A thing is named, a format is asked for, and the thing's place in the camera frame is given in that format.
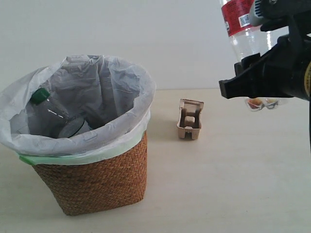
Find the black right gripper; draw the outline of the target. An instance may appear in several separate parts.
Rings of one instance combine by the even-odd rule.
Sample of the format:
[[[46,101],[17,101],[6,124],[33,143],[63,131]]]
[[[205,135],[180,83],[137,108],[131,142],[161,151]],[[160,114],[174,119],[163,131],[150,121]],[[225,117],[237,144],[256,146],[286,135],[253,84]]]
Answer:
[[[310,34],[289,29],[264,55],[250,55],[234,65],[235,77],[219,81],[224,98],[310,99]]]

